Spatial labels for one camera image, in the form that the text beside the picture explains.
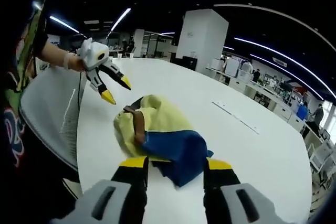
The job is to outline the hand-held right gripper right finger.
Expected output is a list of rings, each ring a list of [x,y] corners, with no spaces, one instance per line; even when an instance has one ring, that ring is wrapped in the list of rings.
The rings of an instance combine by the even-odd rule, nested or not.
[[[241,183],[232,166],[208,158],[203,175],[208,223],[280,223],[271,200],[248,183]]]

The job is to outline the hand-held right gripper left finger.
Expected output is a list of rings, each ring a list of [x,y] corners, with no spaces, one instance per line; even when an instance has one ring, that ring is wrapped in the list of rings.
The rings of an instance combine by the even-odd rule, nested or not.
[[[142,223],[147,204],[146,156],[123,161],[110,180],[87,190],[70,214],[70,223]]]

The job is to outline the person's left hand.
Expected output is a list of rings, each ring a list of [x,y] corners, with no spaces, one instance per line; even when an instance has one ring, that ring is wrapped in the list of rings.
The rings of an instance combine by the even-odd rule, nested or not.
[[[86,70],[84,61],[77,55],[69,56],[68,68],[77,72],[84,72]]]

